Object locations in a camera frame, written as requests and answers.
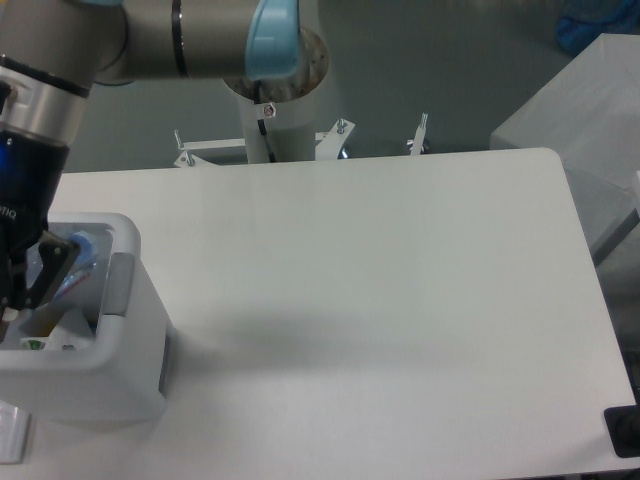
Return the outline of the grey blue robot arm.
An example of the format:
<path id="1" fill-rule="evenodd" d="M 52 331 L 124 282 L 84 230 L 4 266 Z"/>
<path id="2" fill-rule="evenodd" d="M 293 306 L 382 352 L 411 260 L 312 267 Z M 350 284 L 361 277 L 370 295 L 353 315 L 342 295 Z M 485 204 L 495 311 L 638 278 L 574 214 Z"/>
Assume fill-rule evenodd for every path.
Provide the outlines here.
<path id="1" fill-rule="evenodd" d="M 1 307 L 49 303 L 80 253 L 48 214 L 95 84 L 280 79 L 295 1 L 8 1 L 1 10 Z"/>

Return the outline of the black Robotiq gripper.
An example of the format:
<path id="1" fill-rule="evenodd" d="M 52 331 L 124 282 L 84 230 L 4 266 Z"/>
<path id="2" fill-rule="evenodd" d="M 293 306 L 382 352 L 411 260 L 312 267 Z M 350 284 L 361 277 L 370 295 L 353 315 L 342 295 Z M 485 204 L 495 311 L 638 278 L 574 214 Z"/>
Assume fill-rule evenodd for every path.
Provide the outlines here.
<path id="1" fill-rule="evenodd" d="M 8 310 L 49 303 L 70 272 L 81 247 L 49 231 L 52 204 L 69 148 L 1 131 L 1 339 Z M 27 250 L 38 242 L 42 266 L 27 281 Z"/>

